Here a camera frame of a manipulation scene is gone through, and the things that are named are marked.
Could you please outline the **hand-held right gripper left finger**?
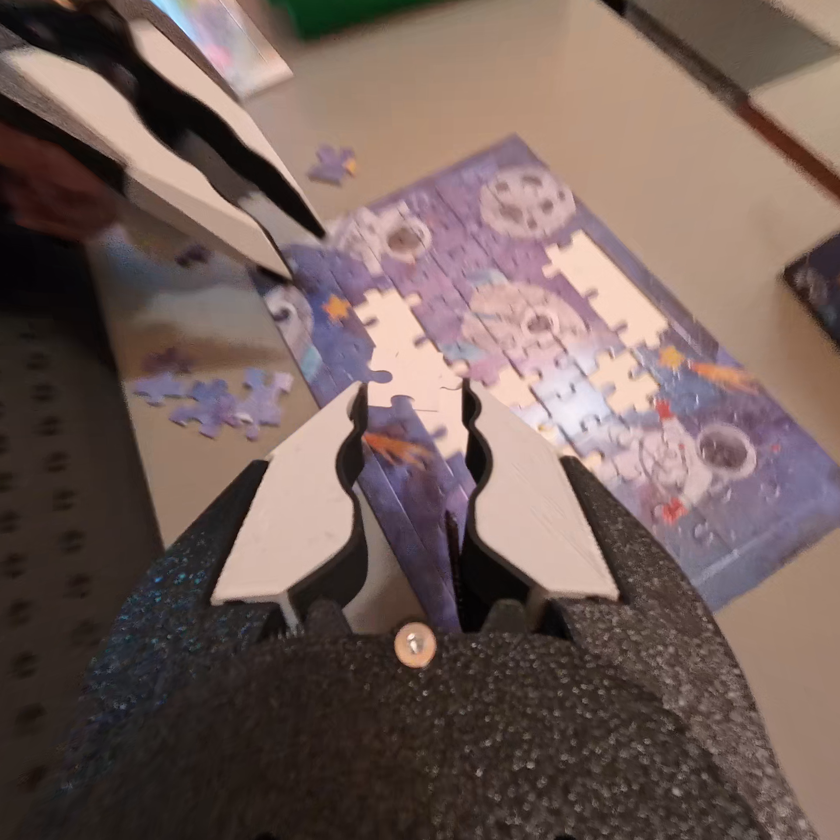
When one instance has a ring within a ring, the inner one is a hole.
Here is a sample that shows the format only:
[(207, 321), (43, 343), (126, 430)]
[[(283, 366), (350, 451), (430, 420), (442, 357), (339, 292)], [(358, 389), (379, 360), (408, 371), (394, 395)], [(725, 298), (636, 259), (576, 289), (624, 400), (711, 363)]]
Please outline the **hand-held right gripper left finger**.
[(288, 629), (326, 600), (345, 608), (361, 593), (369, 550), (355, 485), (364, 469), (368, 388), (344, 391), (275, 447), (210, 604), (279, 608)]

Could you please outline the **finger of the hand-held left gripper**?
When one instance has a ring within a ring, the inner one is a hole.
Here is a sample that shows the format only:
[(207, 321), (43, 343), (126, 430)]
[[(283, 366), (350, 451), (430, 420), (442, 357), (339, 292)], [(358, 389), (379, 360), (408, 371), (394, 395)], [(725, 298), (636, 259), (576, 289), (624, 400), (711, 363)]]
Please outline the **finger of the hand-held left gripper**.
[(162, 123), (177, 133), (194, 133), (240, 179), (324, 239), (320, 217), (247, 111), (150, 21), (129, 20), (126, 38), (138, 113), (155, 128)]
[(107, 80), (35, 47), (2, 52), (2, 93), (122, 170), (128, 203), (179, 234), (290, 279), (267, 232), (158, 140)]

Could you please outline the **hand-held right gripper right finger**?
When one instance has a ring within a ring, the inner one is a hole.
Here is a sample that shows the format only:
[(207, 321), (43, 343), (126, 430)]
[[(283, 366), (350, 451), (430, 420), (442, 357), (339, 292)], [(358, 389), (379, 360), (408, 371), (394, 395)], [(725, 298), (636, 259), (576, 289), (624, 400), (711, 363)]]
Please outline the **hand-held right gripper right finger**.
[(619, 603), (621, 593), (562, 458), (478, 382), (461, 386), (465, 465), (474, 482), (461, 540), (461, 628), (513, 601), (539, 629), (557, 601)]

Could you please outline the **blue jigsaw piece orange corner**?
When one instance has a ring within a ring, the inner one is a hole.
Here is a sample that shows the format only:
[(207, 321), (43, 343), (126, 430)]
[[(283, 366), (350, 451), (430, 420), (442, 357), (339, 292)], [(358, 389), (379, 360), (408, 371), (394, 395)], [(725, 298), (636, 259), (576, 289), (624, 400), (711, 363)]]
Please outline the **blue jigsaw piece orange corner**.
[(356, 155), (350, 147), (322, 145), (316, 151), (316, 160), (309, 167), (307, 178), (311, 182), (341, 186), (354, 178), (358, 169)]

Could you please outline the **space jigsaw puzzle board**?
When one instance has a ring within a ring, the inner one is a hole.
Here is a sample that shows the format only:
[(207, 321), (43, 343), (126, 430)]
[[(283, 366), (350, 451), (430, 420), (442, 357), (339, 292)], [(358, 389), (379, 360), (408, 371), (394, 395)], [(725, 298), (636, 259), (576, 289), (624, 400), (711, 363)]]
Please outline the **space jigsaw puzzle board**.
[(460, 382), (580, 459), (711, 610), (838, 528), (838, 466), (603, 221), (511, 137), (284, 248), (255, 287), (318, 406), (369, 385), (364, 492), (436, 623), (465, 524)]

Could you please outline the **beige desk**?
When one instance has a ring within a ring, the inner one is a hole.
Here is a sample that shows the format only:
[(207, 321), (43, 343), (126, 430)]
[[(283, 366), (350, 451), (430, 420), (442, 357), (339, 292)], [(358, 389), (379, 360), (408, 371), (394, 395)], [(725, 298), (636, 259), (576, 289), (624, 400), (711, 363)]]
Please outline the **beige desk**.
[[(460, 2), (309, 45), (276, 26), (294, 78), (246, 108), (322, 219), (516, 133), (838, 463), (838, 353), (777, 277), (838, 229), (838, 204), (631, 25), (598, 2)], [(306, 178), (325, 143), (358, 156), (341, 188)], [(89, 253), (166, 547), (316, 406), (297, 374), (250, 444), (130, 395), (170, 346), (231, 385), (292, 359), (236, 269), (204, 279), (120, 239)], [(820, 838), (839, 826), (838, 561), (835, 531), (717, 614)]]

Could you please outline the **person's left hand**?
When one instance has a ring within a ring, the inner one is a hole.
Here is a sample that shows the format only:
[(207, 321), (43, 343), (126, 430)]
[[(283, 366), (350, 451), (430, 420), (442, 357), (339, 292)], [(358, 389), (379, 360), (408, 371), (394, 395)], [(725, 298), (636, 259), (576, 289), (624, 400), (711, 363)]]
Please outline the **person's left hand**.
[(15, 223), (84, 243), (117, 223), (119, 198), (59, 146), (1, 125), (2, 199)]

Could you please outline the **colourful jigsaw puzzle board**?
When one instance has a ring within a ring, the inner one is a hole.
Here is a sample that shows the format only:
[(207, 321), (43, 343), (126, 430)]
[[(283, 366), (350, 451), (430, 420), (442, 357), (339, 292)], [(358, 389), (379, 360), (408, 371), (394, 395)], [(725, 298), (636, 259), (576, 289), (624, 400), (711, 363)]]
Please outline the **colourful jigsaw puzzle board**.
[(240, 99), (293, 78), (277, 53), (235, 1), (155, 1), (225, 79)]

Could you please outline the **green plastic bin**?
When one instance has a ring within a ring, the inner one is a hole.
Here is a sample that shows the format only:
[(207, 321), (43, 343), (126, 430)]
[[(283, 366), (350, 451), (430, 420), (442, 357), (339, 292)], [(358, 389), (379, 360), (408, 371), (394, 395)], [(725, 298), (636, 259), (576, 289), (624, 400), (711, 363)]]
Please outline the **green plastic bin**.
[(439, 1), (269, 1), (288, 15), (295, 34), (313, 40)]

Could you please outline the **space print puzzle box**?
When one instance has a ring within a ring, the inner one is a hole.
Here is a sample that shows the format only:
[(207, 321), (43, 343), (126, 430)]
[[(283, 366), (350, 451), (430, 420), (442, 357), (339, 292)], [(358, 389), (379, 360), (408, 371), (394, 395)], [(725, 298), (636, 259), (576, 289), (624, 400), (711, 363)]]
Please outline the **space print puzzle box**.
[(834, 233), (786, 266), (782, 279), (838, 347), (839, 233)]

